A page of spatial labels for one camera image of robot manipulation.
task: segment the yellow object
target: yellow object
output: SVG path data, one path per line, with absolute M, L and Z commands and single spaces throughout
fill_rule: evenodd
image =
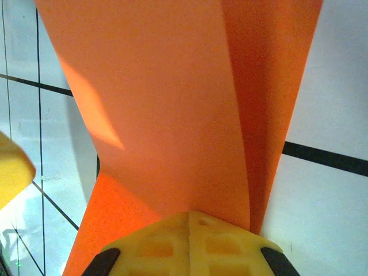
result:
M 26 188 L 35 174 L 25 152 L 0 132 L 0 209 Z
M 260 249 L 274 243 L 202 212 L 180 213 L 117 240 L 110 276 L 273 276 Z

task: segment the grid line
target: grid line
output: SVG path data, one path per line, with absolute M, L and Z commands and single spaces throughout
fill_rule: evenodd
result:
M 368 161 L 286 141 L 282 153 L 320 165 L 368 177 Z
M 21 240 L 21 242 L 22 242 L 22 244 L 24 245 L 25 249 L 27 250 L 27 252 L 28 252 L 29 256 L 32 258 L 32 260 L 34 261 L 35 265 L 36 265 L 36 266 L 37 266 L 37 268 L 40 270 L 41 275 L 45 276 L 45 274 L 42 272 L 42 270 L 41 270 L 41 268 L 40 268 L 39 264 L 36 262 L 35 258 L 34 258 L 34 257 L 33 257 L 33 255 L 30 253 L 30 251 L 29 251 L 29 249 L 28 249 L 27 245 L 25 244 L 25 242 L 23 241 L 23 239 L 22 239 L 21 235 L 19 235 L 18 230 L 14 227 L 14 225 L 13 225 L 13 224 L 12 224 L 12 226 L 13 226 L 13 228 L 14 228 L 15 232 L 17 233 L 17 238 L 19 237 L 19 239 Z
M 18 247 L 18 233 L 17 233 L 17 266 L 18 266 L 18 276 L 20 276 L 21 272 L 20 272 L 20 267 L 18 264 L 19 264 L 19 247 Z
M 69 221 L 69 223 L 78 231 L 79 227 L 72 221 L 71 218 L 68 217 L 67 214 L 40 188 L 39 185 L 35 181 L 32 181 L 32 183 L 35 185 L 35 187 L 44 195 L 44 197 L 59 211 L 59 213 L 62 214 L 62 216 Z
M 1 0 L 1 14 L 2 14 L 2 31 L 4 35 L 4 56 L 5 56 L 5 73 L 7 75 L 7 56 L 6 56 L 6 43 L 5 43 L 5 20 L 4 20 L 4 6 L 3 0 Z M 9 110 L 9 133 L 10 139 L 12 140 L 12 126 L 10 123 L 10 97 L 9 97 L 9 80 L 6 80 L 6 90 L 7 90 L 7 108 Z
M 0 78 L 15 81 L 15 82 L 19 82 L 19 83 L 23 83 L 24 85 L 39 87 L 41 89 L 45 89 L 45 90 L 48 90 L 48 91 L 52 91 L 52 92 L 56 92 L 56 93 L 59 93 L 59 94 L 66 95 L 66 96 L 73 97 L 73 94 L 72 94 L 71 90 L 69 90 L 69 89 L 60 88 L 60 87 L 52 86 L 52 85 L 45 85 L 44 83 L 33 82 L 31 80 L 16 78 L 14 76 L 9 76 L 9 75 L 4 75 L 4 74 L 0 74 Z
M 40 75 L 40 36 L 39 36 L 39 12 L 36 8 L 36 36 L 37 36 L 37 74 L 39 84 L 41 83 L 41 75 Z M 40 167 L 41 167 L 41 176 L 44 175 L 43 172 L 43 158 L 42 158 L 42 115 L 41 115 L 41 88 L 39 88 L 39 124 L 40 124 Z M 44 181 L 41 177 L 41 189 L 44 189 Z M 44 258 L 44 273 L 46 275 L 46 253 L 45 253 L 45 205 L 44 205 L 44 195 L 41 197 L 41 205 L 42 205 L 42 236 L 43 236 L 43 258 Z

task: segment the orange paper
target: orange paper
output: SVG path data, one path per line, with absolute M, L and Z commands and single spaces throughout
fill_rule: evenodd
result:
M 64 275 L 181 211 L 259 231 L 321 1 L 273 2 L 36 0 L 101 161 Z

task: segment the white tile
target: white tile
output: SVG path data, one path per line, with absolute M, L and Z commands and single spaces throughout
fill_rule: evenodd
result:
M 18 234 L 43 271 L 42 194 L 31 184 L 14 201 L 17 203 L 15 216 Z
M 368 159 L 367 14 L 367 1 L 324 1 L 288 141 Z
M 62 275 L 77 231 L 48 200 L 44 207 L 46 275 Z
M 22 241 L 18 239 L 18 250 L 19 250 L 19 275 L 20 276 L 41 276 L 42 273 L 40 271 L 41 266 L 39 268 L 29 255 L 29 252 L 23 245 Z
M 40 16 L 39 43 L 41 83 L 70 89 Z
M 0 78 L 0 131 L 9 137 L 10 128 L 8 103 L 9 101 L 7 100 L 6 79 Z
M 9 81 L 10 123 L 13 141 L 36 168 L 34 181 L 41 183 L 40 117 L 38 88 Z
M 368 178 L 282 155 L 262 235 L 301 275 L 366 275 Z
M 0 74 L 6 75 L 5 66 L 5 47 L 4 47 L 4 32 L 2 23 L 2 13 L 0 13 Z
M 80 225 L 97 154 L 73 97 L 41 91 L 44 191 Z
M 36 7 L 33 1 L 3 1 L 7 73 L 38 81 Z
M 13 276 L 18 276 L 18 245 L 17 234 L 11 228 L 5 229 L 1 234 L 2 256 L 7 269 Z

